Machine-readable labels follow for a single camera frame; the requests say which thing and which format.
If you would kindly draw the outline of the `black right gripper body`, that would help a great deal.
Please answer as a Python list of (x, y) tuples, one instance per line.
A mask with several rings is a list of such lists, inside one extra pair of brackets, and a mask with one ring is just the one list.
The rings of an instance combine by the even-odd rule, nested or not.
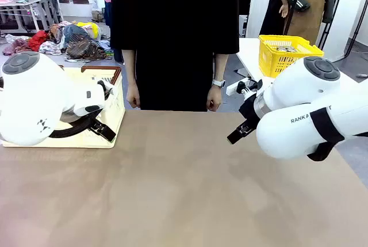
[(246, 123), (251, 128), (256, 128), (260, 118), (255, 112), (254, 102), (256, 99), (256, 94), (253, 94), (249, 98), (247, 98), (244, 103), (239, 108), (240, 114), (245, 118)]

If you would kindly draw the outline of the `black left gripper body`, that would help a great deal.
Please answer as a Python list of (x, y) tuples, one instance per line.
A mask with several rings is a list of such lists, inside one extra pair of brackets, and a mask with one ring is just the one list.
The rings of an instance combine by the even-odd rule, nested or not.
[(82, 128), (101, 128), (101, 122), (97, 119), (99, 112), (89, 113), (81, 118)]

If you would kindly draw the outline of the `person's left hand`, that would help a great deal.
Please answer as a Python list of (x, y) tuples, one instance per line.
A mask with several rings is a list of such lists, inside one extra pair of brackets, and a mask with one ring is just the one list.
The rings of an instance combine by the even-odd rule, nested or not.
[(212, 85), (209, 90), (206, 107), (209, 111), (216, 112), (222, 103), (221, 88), (216, 85)]

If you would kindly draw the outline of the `person's right hand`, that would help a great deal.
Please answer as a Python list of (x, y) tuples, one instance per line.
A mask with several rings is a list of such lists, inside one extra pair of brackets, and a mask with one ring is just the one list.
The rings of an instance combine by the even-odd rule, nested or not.
[(128, 85), (126, 100), (132, 108), (140, 108), (140, 95), (135, 83)]

